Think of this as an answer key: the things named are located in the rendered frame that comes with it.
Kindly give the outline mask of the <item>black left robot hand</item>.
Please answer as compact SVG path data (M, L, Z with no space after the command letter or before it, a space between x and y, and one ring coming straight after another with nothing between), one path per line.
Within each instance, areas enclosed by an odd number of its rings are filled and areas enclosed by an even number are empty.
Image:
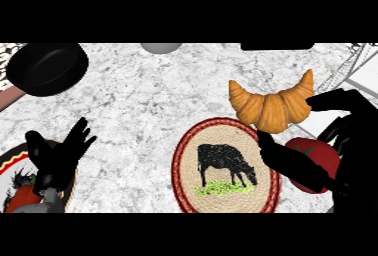
M79 161L97 141L98 137L88 138L91 128L88 119L80 118L63 143L51 147L42 134L32 130L26 133L29 145L29 157L39 172L35 184L35 194L42 196L43 192L54 188L64 191L76 175Z

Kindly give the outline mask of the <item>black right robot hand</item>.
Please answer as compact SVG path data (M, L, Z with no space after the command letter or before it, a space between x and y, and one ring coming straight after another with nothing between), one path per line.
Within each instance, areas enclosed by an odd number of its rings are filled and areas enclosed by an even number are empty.
M378 109L356 89L336 89L306 101L317 112L351 112L318 136L325 143L336 140L337 177L303 153L278 144L269 133L258 131L263 162L315 192L333 191L336 213L378 213Z

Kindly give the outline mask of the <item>red tomato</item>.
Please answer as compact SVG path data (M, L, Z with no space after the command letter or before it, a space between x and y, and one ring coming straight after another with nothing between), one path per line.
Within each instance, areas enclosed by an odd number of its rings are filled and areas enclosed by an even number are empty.
M317 139L297 137L287 142L286 146L305 155L314 163L324 168L331 178L337 177L340 155L328 143ZM315 181L309 174L309 168L303 167L297 161L292 164L292 170L287 177L303 192L309 194L323 194L328 191L327 187L320 191L312 189Z

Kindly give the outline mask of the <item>oval woven cow placemat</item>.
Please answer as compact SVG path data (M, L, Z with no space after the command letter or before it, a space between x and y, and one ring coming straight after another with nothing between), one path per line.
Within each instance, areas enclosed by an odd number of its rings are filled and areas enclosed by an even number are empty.
M227 117L201 121L176 147L172 182L187 213L272 213L281 176L263 163L256 130Z

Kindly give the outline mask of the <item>white rooster pattern plate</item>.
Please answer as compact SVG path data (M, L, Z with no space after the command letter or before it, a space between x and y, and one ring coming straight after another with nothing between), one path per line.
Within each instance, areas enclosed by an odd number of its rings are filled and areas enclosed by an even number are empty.
M29 158L29 145L23 143L0 155L0 212L7 211L7 204L17 194L17 178L36 180L36 175L38 167Z

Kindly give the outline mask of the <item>golden brown croissant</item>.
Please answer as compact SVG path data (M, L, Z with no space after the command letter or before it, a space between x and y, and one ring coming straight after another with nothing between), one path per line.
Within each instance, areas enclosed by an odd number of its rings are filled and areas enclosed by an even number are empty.
M230 81L230 101L240 121L269 134L280 134L290 124L306 120L312 111L306 99L314 94L312 70L306 71L293 88L275 94L252 93L235 80Z

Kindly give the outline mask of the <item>black frying pan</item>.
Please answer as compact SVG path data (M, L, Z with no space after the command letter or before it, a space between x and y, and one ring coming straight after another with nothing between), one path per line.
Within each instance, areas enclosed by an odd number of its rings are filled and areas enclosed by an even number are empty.
M79 43L29 43L7 65L12 86L0 92L0 112L29 94L54 96L83 79L89 57Z

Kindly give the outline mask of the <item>white black patterned object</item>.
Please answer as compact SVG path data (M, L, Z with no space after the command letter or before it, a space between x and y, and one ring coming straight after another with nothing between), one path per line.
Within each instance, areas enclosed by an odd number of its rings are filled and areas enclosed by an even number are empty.
M26 43L0 43L0 92L11 87L11 82L7 78L7 65L24 46Z

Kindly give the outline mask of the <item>black flat appliance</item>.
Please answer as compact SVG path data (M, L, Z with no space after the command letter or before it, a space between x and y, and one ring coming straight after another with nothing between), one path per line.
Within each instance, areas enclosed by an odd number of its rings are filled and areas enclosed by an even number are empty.
M241 43L244 51L309 50L315 43Z

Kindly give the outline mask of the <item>grey round object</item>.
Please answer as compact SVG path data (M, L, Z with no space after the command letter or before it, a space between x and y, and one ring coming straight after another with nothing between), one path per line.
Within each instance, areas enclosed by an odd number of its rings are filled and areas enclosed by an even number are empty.
M142 48L153 54L169 54L181 48L181 43L142 43Z

